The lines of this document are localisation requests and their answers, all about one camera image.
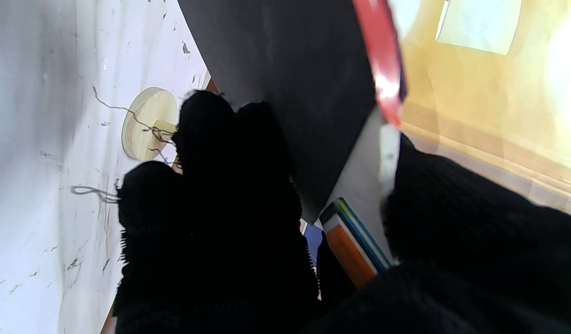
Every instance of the white surface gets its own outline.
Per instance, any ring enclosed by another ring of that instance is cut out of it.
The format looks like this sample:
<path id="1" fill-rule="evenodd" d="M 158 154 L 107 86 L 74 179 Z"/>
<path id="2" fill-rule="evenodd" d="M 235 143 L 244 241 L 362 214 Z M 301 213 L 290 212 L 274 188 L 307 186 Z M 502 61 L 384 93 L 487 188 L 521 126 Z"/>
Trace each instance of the white surface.
<path id="1" fill-rule="evenodd" d="M 421 2 L 421 0 L 388 0 L 399 42 L 402 42 L 413 28 Z"/>
<path id="2" fill-rule="evenodd" d="M 507 55 L 521 0 L 446 0 L 436 41 Z"/>
<path id="3" fill-rule="evenodd" d="M 391 124 L 383 125 L 381 111 L 374 108 L 326 203 L 343 197 L 389 260 L 393 257 L 379 208 L 381 198 L 393 190 L 399 138 L 399 131 Z"/>
<path id="4" fill-rule="evenodd" d="M 114 298 L 117 208 L 70 186 L 114 192 L 138 162 L 92 85 L 129 106 L 206 72 L 176 0 L 0 0 L 1 334 L 98 333 Z"/>

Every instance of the wooden disc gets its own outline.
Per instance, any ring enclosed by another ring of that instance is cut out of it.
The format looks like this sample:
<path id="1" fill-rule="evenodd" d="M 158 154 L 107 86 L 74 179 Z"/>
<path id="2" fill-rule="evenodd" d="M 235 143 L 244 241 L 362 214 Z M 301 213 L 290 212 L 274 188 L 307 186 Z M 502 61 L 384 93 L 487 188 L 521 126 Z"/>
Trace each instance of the wooden disc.
<path id="1" fill-rule="evenodd" d="M 131 158 L 149 161 L 158 155 L 166 146 L 171 134 L 167 131 L 156 133 L 148 129 L 159 123 L 175 124 L 178 116 L 176 98 L 172 93 L 158 87 L 148 88 L 139 94 L 129 108 L 135 114 L 127 112 L 124 118 L 122 143 L 126 154 Z"/>

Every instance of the paper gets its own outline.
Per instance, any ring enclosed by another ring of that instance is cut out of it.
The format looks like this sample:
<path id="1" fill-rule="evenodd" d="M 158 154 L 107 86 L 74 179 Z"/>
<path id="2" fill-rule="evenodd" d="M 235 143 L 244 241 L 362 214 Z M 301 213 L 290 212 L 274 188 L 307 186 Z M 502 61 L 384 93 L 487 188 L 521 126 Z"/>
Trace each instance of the paper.
<path id="1" fill-rule="evenodd" d="M 507 55 L 521 0 L 446 0 L 436 41 Z"/>

